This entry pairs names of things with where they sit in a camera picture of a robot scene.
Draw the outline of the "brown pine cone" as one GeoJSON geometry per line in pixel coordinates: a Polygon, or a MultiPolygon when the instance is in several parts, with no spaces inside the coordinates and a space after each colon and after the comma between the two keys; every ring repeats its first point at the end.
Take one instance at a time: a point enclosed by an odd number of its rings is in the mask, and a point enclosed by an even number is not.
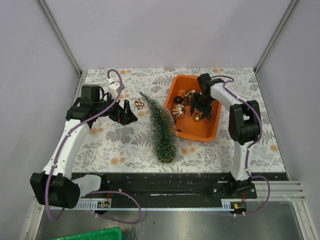
{"type": "Polygon", "coordinates": [[[143,100],[138,98],[137,100],[134,101],[134,106],[136,109],[142,110],[145,107],[145,103],[143,102],[143,100]]]}

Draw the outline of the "gold and brown ornament pile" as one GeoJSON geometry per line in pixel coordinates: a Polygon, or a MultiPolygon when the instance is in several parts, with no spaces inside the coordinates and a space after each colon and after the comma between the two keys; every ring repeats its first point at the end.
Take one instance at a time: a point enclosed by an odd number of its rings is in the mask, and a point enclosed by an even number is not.
{"type": "Polygon", "coordinates": [[[188,106],[192,103],[194,95],[198,94],[198,92],[194,89],[186,89],[184,96],[183,96],[183,101],[184,101],[184,106],[188,106]]]}

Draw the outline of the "orange plastic tub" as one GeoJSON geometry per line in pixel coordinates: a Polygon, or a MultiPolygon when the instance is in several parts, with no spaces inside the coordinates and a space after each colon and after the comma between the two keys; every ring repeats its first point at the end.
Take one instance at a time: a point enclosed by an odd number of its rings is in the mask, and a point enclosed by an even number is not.
{"type": "MultiPolygon", "coordinates": [[[[164,106],[172,111],[174,109],[174,98],[183,97],[186,90],[195,90],[197,93],[201,91],[198,85],[196,75],[180,74],[174,77],[170,90],[167,94],[164,106]]],[[[177,135],[182,139],[196,142],[211,142],[215,139],[218,132],[222,104],[218,101],[212,103],[211,119],[201,119],[196,121],[196,117],[200,117],[201,113],[195,109],[193,115],[190,113],[190,105],[185,107],[185,114],[178,118],[175,122],[177,135]]]]}

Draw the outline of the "small green christmas tree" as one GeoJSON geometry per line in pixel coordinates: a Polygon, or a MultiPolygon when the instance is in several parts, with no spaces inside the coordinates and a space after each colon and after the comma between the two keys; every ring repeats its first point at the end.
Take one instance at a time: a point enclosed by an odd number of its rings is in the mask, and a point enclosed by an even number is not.
{"type": "Polygon", "coordinates": [[[178,135],[170,111],[158,100],[139,93],[150,112],[150,132],[154,156],[163,164],[172,163],[178,155],[178,135]]]}

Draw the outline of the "small gold bauble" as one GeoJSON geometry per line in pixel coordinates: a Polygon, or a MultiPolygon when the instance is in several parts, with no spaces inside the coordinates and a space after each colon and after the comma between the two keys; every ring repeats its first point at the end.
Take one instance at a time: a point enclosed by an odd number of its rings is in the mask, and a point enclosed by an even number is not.
{"type": "Polygon", "coordinates": [[[201,119],[202,119],[202,114],[197,113],[197,114],[195,114],[195,115],[193,116],[193,120],[194,120],[194,122],[196,122],[196,123],[200,122],[201,119]]]}

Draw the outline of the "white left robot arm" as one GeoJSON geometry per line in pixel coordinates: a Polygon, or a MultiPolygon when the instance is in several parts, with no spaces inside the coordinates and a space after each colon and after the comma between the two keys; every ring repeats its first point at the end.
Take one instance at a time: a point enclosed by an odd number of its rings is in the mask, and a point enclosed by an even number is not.
{"type": "Polygon", "coordinates": [[[119,93],[123,88],[119,82],[110,83],[107,91],[96,84],[81,87],[80,97],[67,111],[63,134],[51,159],[42,172],[34,172],[30,177],[39,204],[73,209],[81,197],[91,192],[98,198],[107,195],[109,186],[100,176],[87,174],[72,179],[72,170],[84,139],[99,117],[109,117],[123,126],[138,120],[128,100],[120,106],[119,93]]]}

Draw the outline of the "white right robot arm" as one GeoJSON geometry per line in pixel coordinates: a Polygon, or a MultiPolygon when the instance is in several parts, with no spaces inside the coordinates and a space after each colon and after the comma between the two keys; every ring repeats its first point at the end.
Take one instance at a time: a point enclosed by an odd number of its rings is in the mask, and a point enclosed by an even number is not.
{"type": "Polygon", "coordinates": [[[227,88],[235,79],[227,75],[201,74],[197,78],[200,93],[193,95],[190,114],[197,110],[202,117],[211,117],[213,101],[220,102],[229,110],[228,132],[234,141],[234,162],[228,184],[228,194],[233,198],[243,195],[251,184],[250,149],[262,137],[263,128],[260,105],[256,100],[245,101],[227,88]]]}

